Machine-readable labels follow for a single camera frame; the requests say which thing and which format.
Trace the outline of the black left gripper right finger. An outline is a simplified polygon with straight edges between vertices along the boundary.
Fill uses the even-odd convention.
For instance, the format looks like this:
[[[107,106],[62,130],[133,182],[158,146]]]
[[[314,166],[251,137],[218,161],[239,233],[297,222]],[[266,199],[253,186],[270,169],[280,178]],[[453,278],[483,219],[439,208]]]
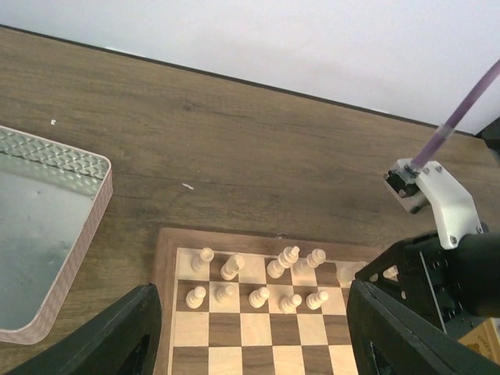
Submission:
[[[360,374],[498,374],[499,365],[471,351],[385,294],[354,280],[347,306]]]

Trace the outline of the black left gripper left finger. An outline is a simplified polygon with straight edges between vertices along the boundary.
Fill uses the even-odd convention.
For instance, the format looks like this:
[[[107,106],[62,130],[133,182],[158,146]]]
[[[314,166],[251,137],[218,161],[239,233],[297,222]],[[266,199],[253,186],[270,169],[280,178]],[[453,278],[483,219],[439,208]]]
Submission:
[[[135,287],[9,374],[152,374],[162,326],[154,284]]]

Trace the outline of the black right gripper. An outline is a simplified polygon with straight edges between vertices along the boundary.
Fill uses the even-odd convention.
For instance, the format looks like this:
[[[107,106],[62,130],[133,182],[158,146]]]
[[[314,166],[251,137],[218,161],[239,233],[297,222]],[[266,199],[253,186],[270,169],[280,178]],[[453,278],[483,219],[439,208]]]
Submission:
[[[397,280],[385,277],[393,266]],[[396,242],[355,274],[444,332],[469,332],[499,317],[499,234],[467,234],[446,250],[434,235]]]

